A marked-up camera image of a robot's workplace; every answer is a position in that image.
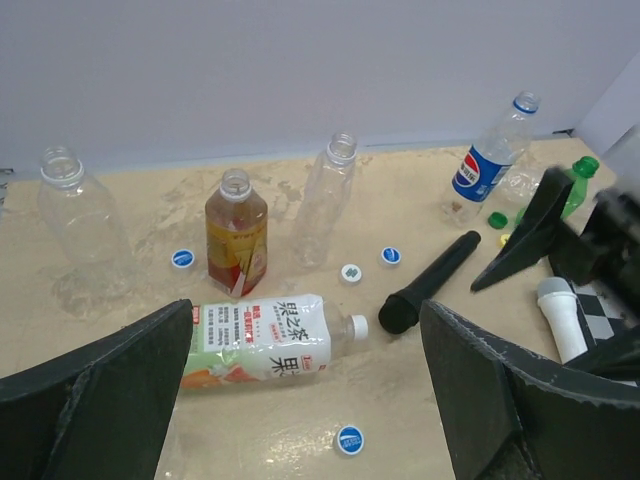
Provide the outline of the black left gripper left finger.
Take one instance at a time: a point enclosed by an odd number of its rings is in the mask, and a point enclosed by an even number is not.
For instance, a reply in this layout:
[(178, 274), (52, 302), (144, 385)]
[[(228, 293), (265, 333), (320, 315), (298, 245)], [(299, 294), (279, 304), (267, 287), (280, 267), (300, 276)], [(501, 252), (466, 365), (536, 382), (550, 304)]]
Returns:
[(2, 378), (2, 478), (153, 478), (192, 332), (181, 299)]

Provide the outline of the green tea label bottle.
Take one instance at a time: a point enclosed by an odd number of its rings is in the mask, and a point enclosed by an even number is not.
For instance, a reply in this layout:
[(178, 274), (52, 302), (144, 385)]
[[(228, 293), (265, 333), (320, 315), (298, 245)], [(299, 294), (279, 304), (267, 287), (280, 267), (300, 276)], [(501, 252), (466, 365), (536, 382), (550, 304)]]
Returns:
[(359, 350), (351, 316), (316, 294), (196, 305), (181, 379), (212, 388), (316, 374)]

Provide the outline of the white cap of clear bottle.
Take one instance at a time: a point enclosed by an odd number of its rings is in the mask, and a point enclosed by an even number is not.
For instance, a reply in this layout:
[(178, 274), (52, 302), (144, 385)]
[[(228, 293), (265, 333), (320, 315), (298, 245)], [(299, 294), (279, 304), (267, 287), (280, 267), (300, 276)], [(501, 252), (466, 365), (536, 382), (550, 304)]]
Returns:
[(363, 273), (361, 268), (353, 263), (344, 264), (340, 270), (340, 280), (345, 284), (357, 285), (361, 282)]

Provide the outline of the gold label drink bottle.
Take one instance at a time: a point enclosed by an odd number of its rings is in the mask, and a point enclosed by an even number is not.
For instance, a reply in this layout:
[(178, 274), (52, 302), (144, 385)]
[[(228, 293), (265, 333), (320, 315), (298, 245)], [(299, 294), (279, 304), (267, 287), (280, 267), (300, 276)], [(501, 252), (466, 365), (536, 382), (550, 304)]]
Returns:
[(242, 169), (223, 173), (205, 203), (209, 277), (231, 297), (249, 294), (266, 274), (268, 205)]

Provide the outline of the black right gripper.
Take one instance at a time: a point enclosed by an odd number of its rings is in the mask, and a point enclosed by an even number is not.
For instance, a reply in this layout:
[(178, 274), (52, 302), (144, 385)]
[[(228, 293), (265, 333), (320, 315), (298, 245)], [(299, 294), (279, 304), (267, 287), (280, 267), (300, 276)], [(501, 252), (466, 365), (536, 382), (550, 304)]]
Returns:
[[(472, 282), (472, 292), (506, 280), (549, 254), (561, 276), (580, 286), (600, 283), (639, 315), (639, 197), (620, 189), (598, 192), (578, 234), (561, 221), (573, 184), (560, 167), (545, 170), (518, 226)], [(639, 329), (614, 335), (570, 360), (567, 367), (612, 381), (638, 382)]]

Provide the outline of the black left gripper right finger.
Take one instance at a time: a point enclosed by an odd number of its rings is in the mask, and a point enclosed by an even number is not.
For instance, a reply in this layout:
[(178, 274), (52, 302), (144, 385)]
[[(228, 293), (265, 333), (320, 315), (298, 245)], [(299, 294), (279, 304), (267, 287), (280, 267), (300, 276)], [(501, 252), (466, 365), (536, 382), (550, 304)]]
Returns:
[(437, 301), (423, 349), (458, 479), (636, 479), (639, 390), (565, 367)]

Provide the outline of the white cap of gold bottle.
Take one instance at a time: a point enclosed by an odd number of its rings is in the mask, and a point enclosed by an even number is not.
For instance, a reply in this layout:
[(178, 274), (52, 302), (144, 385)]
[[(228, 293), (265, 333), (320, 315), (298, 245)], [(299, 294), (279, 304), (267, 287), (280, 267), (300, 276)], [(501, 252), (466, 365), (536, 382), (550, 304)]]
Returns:
[(392, 246), (384, 247), (379, 256), (379, 261), (385, 267), (396, 267), (402, 260), (401, 252)]

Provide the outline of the white cap of tea bottle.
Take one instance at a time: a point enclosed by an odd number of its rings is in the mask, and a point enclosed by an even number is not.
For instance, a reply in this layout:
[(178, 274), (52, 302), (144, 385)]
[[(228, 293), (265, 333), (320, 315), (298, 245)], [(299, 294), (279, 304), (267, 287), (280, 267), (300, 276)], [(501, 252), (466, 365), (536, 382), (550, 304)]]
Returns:
[(364, 315), (352, 315), (351, 324), (353, 327), (353, 339), (355, 341), (364, 341), (368, 338), (368, 320)]

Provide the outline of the white cap of crushed bottle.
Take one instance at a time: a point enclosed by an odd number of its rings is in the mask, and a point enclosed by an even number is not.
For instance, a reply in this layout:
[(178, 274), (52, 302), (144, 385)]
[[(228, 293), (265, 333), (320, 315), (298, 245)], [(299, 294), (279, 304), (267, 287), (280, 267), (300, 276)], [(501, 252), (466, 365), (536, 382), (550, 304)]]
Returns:
[(359, 455), (365, 446), (363, 432), (354, 425), (344, 425), (334, 435), (333, 447), (343, 456), (352, 457)]

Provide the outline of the clear plastic bottle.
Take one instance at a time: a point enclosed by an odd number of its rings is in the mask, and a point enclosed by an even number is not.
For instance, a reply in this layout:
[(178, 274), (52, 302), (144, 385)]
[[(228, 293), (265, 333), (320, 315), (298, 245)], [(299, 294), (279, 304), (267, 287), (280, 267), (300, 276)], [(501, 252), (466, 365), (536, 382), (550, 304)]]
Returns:
[(356, 153), (356, 137), (337, 132), (310, 170), (291, 241), (293, 258), (303, 268), (327, 259), (332, 231), (350, 198)]

